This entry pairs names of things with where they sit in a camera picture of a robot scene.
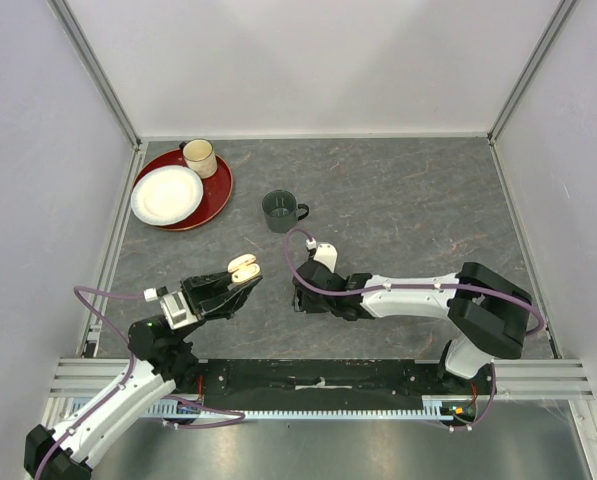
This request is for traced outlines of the white earbud charging case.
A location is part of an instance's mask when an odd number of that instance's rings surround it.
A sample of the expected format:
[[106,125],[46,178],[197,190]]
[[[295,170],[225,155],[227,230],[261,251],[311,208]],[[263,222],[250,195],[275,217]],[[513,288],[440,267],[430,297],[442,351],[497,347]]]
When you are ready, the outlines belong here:
[[231,260],[227,266],[231,283],[240,285],[256,278],[261,273],[261,267],[253,254],[243,254]]

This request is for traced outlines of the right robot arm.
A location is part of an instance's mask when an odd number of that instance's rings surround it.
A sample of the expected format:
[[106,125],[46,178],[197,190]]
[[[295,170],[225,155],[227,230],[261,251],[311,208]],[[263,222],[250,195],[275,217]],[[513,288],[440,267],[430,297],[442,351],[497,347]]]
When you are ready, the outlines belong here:
[[525,339],[545,326],[529,293],[476,262],[464,263],[457,273],[407,279],[369,273],[342,277],[309,259],[292,274],[299,312],[347,321],[396,316],[450,321],[460,336],[446,345],[435,377],[451,394],[461,392],[492,360],[519,359]]

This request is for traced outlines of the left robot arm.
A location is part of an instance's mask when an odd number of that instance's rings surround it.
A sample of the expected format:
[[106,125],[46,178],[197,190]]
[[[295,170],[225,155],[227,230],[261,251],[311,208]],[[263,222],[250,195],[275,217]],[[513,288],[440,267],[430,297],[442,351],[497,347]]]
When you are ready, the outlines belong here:
[[90,478],[110,445],[149,407],[197,385],[199,360],[188,336],[208,321],[232,318],[261,279],[260,266],[244,255],[222,272],[182,280],[177,291],[145,290],[141,299],[159,303],[161,314],[123,335],[129,362],[110,384],[54,428],[37,425],[27,434],[26,472],[34,479]]

